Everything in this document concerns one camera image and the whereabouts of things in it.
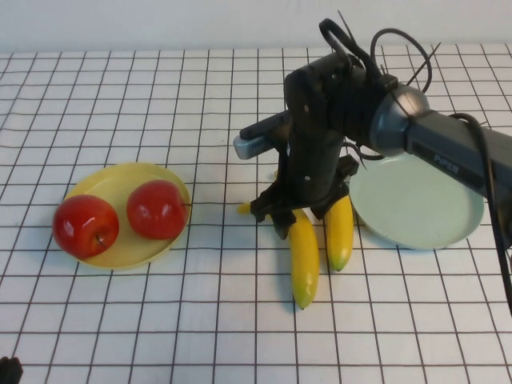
apple stem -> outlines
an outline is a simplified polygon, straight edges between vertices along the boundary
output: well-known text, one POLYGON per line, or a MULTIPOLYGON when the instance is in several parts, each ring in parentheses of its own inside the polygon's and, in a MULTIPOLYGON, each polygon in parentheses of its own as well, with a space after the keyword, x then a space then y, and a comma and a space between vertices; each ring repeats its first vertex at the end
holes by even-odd
POLYGON ((106 246, 105 246, 105 243, 104 243, 104 242, 103 242, 103 240, 102 240, 102 238, 100 238, 98 234, 96 235, 96 240, 98 240, 98 242, 99 242, 102 246, 106 247, 106 246))

light green plate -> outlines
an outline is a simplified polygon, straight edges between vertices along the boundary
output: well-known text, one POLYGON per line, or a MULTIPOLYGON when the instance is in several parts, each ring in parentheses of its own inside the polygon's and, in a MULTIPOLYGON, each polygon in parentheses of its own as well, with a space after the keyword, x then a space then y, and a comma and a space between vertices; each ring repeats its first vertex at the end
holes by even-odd
POLYGON ((369 229, 388 241, 439 249, 480 225, 483 198, 424 161, 402 154, 365 166, 350 179, 350 199, 369 229))

white wall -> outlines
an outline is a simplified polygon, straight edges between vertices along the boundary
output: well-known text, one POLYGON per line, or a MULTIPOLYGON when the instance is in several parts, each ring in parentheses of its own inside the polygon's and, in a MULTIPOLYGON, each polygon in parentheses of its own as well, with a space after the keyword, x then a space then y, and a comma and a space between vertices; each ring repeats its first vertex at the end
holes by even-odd
POLYGON ((0 51, 323 46, 318 23, 337 9, 360 44, 388 26, 512 41, 511 0, 0 0, 0 51))

yellow plate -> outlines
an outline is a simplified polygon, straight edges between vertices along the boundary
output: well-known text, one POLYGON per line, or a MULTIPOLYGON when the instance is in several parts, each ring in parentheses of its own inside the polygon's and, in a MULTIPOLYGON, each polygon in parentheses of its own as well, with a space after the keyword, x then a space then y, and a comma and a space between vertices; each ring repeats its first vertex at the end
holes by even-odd
POLYGON ((183 201, 187 204, 188 225, 190 195, 185 184, 176 174, 162 166, 142 162, 108 166, 81 181, 65 197, 93 194, 111 204, 119 217, 119 235, 112 247, 92 258, 79 260, 80 262, 110 270, 133 268, 155 260, 171 248, 176 239, 143 238, 131 229, 126 216, 126 202, 132 191, 141 184, 155 179, 173 182, 180 189, 183 201))

red apple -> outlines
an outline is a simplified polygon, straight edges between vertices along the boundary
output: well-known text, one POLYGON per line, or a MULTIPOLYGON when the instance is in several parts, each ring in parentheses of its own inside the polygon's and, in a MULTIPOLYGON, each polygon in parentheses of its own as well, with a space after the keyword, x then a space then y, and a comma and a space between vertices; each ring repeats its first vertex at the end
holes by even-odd
POLYGON ((176 238, 186 225, 186 214, 187 206, 179 188, 166 180, 140 185, 126 204, 131 227, 145 238, 176 238))
POLYGON ((102 198, 80 194, 67 198, 54 214, 52 230, 58 246, 78 259, 108 250, 119 234, 114 208, 102 198))

